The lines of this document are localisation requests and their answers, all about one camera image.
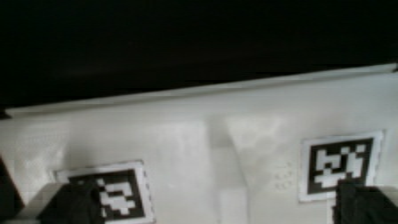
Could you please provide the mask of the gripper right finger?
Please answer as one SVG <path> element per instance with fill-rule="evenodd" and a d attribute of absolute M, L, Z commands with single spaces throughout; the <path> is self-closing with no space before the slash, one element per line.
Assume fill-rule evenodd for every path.
<path fill-rule="evenodd" d="M 334 224 L 398 224 L 398 188 L 341 180 L 332 221 Z"/>

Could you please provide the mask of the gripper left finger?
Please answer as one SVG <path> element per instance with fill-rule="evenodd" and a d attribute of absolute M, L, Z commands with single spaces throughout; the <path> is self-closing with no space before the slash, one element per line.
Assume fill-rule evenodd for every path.
<path fill-rule="evenodd" d="M 99 189 L 92 182 L 62 185 L 35 219 L 39 224 L 104 224 Z"/>

